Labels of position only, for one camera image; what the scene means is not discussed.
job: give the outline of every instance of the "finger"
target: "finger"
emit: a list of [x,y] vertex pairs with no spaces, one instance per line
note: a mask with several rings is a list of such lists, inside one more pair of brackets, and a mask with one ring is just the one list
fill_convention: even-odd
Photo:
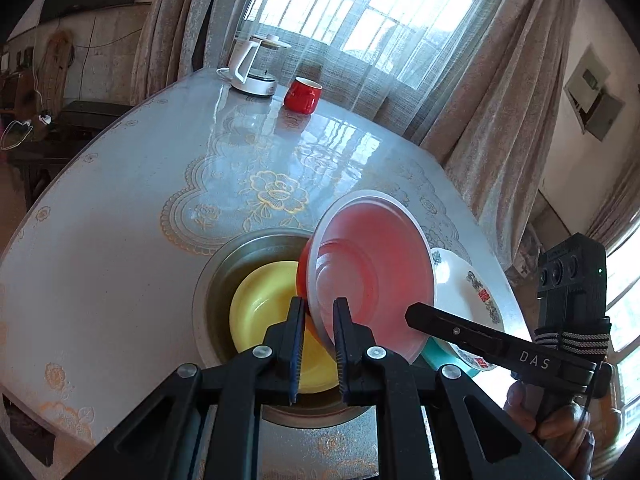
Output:
[[525,386],[522,381],[515,381],[507,391],[507,403],[511,406],[522,404],[525,395]]
[[582,407],[572,402],[549,415],[538,428],[538,436],[548,440],[567,433],[573,433],[580,421]]
[[575,480],[588,480],[593,461],[593,450],[595,448],[595,438],[593,431],[588,431],[578,449],[578,455],[568,469]]
[[511,406],[508,402],[504,405],[504,411],[527,433],[536,429],[536,419],[520,405]]
[[558,462],[565,469],[569,469],[571,464],[574,463],[574,460],[578,455],[578,452],[580,451],[580,446],[582,445],[587,432],[589,431],[587,430],[587,426],[589,425],[590,420],[591,417],[589,416],[589,413],[585,414],[582,424],[576,429],[569,442],[560,451]]

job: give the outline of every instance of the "camera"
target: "camera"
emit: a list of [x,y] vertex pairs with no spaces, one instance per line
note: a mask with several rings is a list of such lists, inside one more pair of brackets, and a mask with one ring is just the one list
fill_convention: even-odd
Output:
[[541,254],[538,267],[536,342],[600,361],[607,352],[611,328],[606,317],[607,255],[603,245],[577,233]]

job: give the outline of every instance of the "pink plastic bowl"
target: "pink plastic bowl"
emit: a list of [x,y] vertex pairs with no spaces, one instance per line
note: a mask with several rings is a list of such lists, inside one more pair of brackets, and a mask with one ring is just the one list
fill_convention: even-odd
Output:
[[434,304],[435,281],[429,245],[411,213],[378,191],[349,193],[322,216],[303,254],[307,248],[298,267],[306,267],[306,290],[299,279],[298,293],[306,295],[325,348],[335,352],[333,305],[345,297],[354,322],[412,363],[428,336],[410,328],[404,313],[417,301]]

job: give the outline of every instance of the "window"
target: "window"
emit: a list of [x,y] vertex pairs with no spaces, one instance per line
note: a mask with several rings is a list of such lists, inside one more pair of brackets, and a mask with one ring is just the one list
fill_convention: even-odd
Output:
[[625,444],[640,422],[640,230],[607,257],[607,315],[611,318],[609,362],[616,367],[614,390],[622,410]]
[[[452,38],[460,36],[460,29],[466,28],[465,20],[471,11],[477,10],[474,3],[479,1],[251,0],[241,30],[278,34],[293,44],[294,50],[305,50],[305,55],[308,54],[305,60],[311,64],[322,63],[318,61],[322,56],[339,58],[340,66],[347,62],[353,65],[353,73],[359,74],[354,80],[362,79],[363,72],[368,70],[365,67],[373,67],[367,77],[380,80],[390,76],[410,89],[420,90],[424,97],[442,68],[455,58],[455,49],[447,50],[447,44],[450,47]],[[495,10],[489,1],[484,6],[486,15]],[[478,20],[482,22],[485,17],[482,15]],[[301,57],[296,58],[296,63],[300,63]],[[293,69],[280,82],[286,84],[292,72]],[[378,92],[377,86],[367,89],[366,94]],[[408,104],[406,108],[416,105],[419,103]]]

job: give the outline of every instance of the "electrical wire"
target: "electrical wire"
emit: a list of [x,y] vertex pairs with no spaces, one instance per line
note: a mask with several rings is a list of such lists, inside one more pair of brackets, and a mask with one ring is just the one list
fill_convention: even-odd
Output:
[[[89,36],[89,44],[91,44],[91,40],[94,37],[94,28],[95,28],[95,19],[94,15],[94,24],[91,27],[91,35]],[[82,79],[84,79],[84,66],[86,65],[86,59],[89,57],[89,47],[84,47],[86,49],[86,55],[84,56],[84,61],[82,62],[82,70],[80,72],[80,88],[78,89],[78,99],[82,97]]]
[[111,45],[111,44],[117,43],[117,42],[119,42],[120,40],[124,40],[125,38],[128,38],[128,37],[129,37],[129,36],[131,36],[132,34],[135,34],[136,32],[139,32],[140,30],[142,30],[142,27],[137,28],[136,30],[134,30],[133,32],[130,32],[129,34],[125,34],[123,37],[118,38],[117,40],[113,40],[113,41],[110,41],[109,43],[105,43],[105,44],[102,44],[102,45],[92,45],[92,46],[74,45],[74,46],[76,46],[76,47],[78,47],[78,48],[86,48],[86,49],[89,49],[89,48],[99,48],[99,47],[101,47],[101,46],[108,46],[108,45]]
[[599,371],[599,368],[596,369],[595,373],[593,374],[593,377],[591,378],[591,384],[587,390],[587,397],[584,401],[584,406],[582,407],[582,414],[580,415],[580,420],[578,421],[578,424],[576,425],[574,432],[571,435],[571,438],[564,445],[564,447],[562,448],[562,451],[558,454],[558,456],[562,456],[567,452],[567,450],[569,449],[569,446],[571,446],[572,442],[574,441],[574,438],[578,433],[578,430],[582,428],[582,425],[584,423],[584,418],[587,416],[587,412],[589,411],[589,405],[591,404],[591,399],[593,399],[593,387],[595,385],[598,371]]
[[34,32],[35,37],[33,39],[33,54],[31,55],[31,73],[33,74],[33,89],[36,91],[36,94],[40,98],[40,110],[44,108],[44,101],[42,99],[42,94],[40,90],[38,90],[38,74],[36,73],[36,47],[38,46],[38,28],[40,27],[40,16],[42,15],[42,8],[44,7],[44,1],[42,0],[42,4],[40,6],[40,12],[38,13],[38,24],[36,25],[36,30]]
[[[29,129],[27,130],[27,132],[22,136],[22,138],[18,142],[16,142],[15,144],[12,144],[11,146],[4,147],[2,145],[2,142],[4,141],[4,138],[8,135],[9,130],[12,128],[12,126],[14,126],[14,124],[20,124],[20,126],[28,126]],[[9,150],[12,150],[16,146],[20,146],[24,142],[24,139],[27,138],[27,136],[31,133],[32,130],[33,130],[33,124],[31,124],[30,120],[27,120],[27,121],[24,121],[24,122],[22,122],[22,121],[11,121],[9,123],[9,125],[4,129],[4,132],[2,132],[2,135],[0,136],[0,150],[2,150],[3,152],[8,152]]]

